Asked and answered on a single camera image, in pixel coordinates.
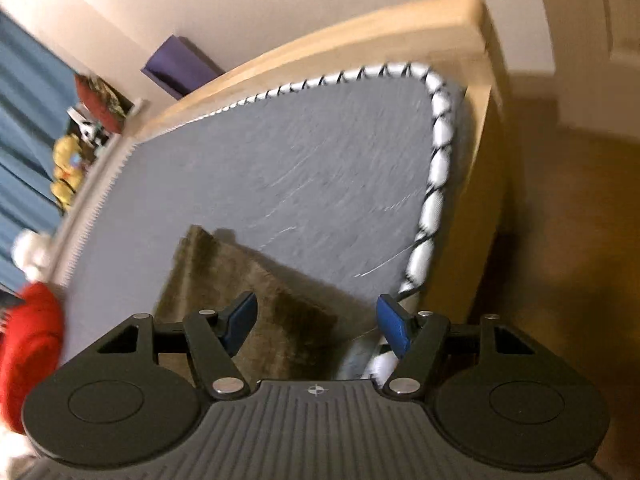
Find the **brown corduroy pants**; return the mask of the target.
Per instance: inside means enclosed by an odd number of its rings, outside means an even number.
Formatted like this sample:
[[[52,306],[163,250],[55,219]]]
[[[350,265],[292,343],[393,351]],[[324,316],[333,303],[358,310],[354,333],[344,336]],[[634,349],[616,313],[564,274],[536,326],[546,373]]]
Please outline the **brown corduroy pants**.
[[[168,324],[198,315],[250,384],[358,378],[380,338],[373,302],[308,278],[227,233],[190,226],[154,318]]]

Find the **yellow plush toy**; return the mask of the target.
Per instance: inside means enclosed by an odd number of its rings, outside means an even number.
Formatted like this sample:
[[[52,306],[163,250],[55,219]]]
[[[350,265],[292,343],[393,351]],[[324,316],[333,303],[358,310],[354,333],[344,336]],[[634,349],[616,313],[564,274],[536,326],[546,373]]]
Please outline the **yellow plush toy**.
[[[53,180],[50,191],[60,209],[66,214],[85,179],[85,159],[82,157],[81,145],[76,136],[66,134],[56,140],[52,159]]]

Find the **blue curtain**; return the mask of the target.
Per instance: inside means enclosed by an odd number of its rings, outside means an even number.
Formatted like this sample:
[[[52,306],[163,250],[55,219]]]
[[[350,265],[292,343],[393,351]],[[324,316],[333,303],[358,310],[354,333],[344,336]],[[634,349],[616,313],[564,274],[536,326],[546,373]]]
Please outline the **blue curtain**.
[[[25,283],[11,249],[24,229],[52,234],[61,222],[50,191],[53,145],[77,102],[75,72],[6,14],[0,35],[1,285]]]

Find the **dark red cushion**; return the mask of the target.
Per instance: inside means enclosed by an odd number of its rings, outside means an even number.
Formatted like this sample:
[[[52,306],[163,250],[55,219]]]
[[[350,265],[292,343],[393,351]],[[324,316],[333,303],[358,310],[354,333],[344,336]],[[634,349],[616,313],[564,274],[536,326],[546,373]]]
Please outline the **dark red cushion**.
[[[74,79],[79,102],[105,130],[121,134],[134,104],[98,76],[75,74]]]

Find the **white plush toy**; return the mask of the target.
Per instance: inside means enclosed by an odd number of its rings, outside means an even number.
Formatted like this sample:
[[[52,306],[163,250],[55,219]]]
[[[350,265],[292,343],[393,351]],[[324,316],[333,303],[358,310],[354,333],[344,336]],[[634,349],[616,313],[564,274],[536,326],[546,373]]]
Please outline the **white plush toy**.
[[[52,237],[48,233],[24,229],[15,237],[11,249],[12,261],[29,283],[40,281],[47,270],[51,246]]]

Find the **grey quilted bed cover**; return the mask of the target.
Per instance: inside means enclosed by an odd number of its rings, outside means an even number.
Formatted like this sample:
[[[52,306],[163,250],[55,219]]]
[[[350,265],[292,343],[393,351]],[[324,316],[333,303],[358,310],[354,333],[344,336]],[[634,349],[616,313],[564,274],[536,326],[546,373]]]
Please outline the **grey quilted bed cover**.
[[[177,323],[249,291],[247,380],[360,378],[378,296],[427,276],[465,118],[434,70],[368,66],[139,144],[66,286],[63,359],[131,315]]]

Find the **black and white plush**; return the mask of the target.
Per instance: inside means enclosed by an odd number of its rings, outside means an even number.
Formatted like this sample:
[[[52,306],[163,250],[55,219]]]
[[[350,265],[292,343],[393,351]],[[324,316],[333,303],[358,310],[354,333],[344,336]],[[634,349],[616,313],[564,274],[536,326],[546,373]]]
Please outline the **black and white plush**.
[[[102,148],[110,140],[110,136],[105,132],[104,128],[97,122],[92,122],[85,118],[75,107],[69,107],[66,110],[70,119],[77,125],[80,138],[85,144],[91,145],[93,148]]]

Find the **red folded garment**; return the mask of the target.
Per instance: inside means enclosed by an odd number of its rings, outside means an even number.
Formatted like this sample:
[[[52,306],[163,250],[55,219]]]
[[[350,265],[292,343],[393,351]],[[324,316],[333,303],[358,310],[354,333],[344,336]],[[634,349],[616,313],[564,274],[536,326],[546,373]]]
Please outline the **red folded garment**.
[[[26,396],[58,367],[64,346],[62,304],[43,282],[1,294],[1,422],[24,434]]]

